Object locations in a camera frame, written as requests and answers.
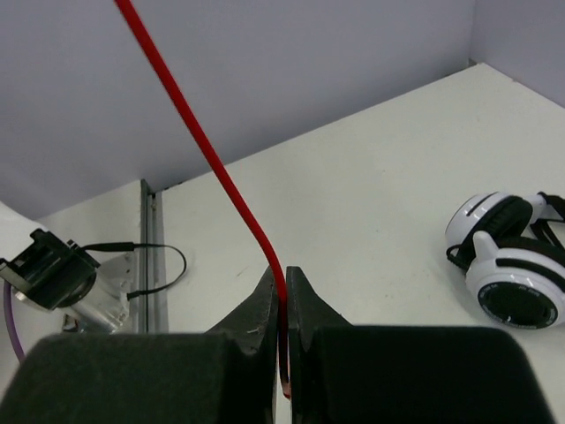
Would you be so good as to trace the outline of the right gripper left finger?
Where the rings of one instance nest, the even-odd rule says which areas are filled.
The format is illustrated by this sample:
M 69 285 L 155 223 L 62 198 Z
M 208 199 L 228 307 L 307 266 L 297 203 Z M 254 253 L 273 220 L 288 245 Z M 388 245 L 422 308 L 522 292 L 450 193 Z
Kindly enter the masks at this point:
M 266 270 L 203 333 L 60 335 L 28 353 L 4 423 L 271 423 L 278 297 Z

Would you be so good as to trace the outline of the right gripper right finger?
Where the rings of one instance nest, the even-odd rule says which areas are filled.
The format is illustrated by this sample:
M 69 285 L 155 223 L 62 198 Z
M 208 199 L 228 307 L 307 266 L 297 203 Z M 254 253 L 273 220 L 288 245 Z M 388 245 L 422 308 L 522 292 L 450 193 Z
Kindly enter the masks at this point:
M 353 325 L 286 271 L 295 423 L 548 423 L 519 344 L 485 327 Z

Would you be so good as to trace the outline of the red black headphones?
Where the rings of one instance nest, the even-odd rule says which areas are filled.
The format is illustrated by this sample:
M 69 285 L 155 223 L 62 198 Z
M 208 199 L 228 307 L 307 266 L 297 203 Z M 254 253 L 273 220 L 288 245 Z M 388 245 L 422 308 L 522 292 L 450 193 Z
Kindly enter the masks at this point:
M 215 174 L 224 192 L 230 198 L 234 208 L 245 222 L 247 228 L 254 236 L 255 240 L 264 253 L 267 263 L 273 272 L 275 288 L 278 296 L 278 364 L 279 377 L 282 386 L 282 393 L 287 398 L 291 398 L 290 382 L 290 355 L 288 337 L 288 288 L 283 274 L 283 267 L 270 242 L 267 234 L 263 231 L 259 222 L 249 209 L 243 196 L 237 189 L 230 174 L 227 172 L 220 156 L 216 153 L 213 145 L 206 136 L 199 121 L 195 117 L 192 109 L 186 101 L 179 85 L 174 79 L 169 67 L 164 61 L 160 51 L 147 31 L 142 19 L 131 1 L 117 1 L 116 6 L 122 14 L 124 21 L 132 32 L 140 48 L 142 49 L 147 61 L 152 66 L 156 76 L 162 83 L 164 90 L 173 103 L 178 115 L 184 122 L 187 130 L 198 145 L 200 152 L 206 159 L 211 171 Z

